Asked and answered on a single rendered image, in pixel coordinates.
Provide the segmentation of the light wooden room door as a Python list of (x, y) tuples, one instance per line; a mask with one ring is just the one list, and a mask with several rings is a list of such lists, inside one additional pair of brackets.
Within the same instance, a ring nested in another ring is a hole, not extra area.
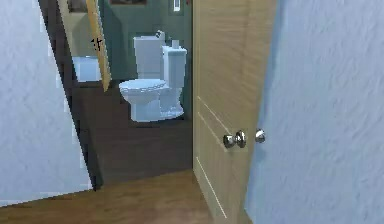
[[(212, 224), (245, 211), (278, 0), (193, 0), (193, 170)], [(244, 148), (223, 136), (246, 134)]]

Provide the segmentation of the white bathtub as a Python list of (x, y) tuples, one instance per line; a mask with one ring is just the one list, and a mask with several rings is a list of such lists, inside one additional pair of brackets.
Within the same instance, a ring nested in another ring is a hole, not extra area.
[(72, 60), (79, 82), (101, 80), (99, 63), (96, 56), (75, 56)]

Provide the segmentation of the dark framed wall picture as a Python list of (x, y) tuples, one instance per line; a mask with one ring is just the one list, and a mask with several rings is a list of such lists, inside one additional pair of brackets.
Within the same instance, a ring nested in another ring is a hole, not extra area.
[(68, 9), (70, 13), (86, 13), (86, 0), (68, 0)]
[(147, 0), (110, 0), (110, 4), (112, 5), (145, 5), (147, 4)]

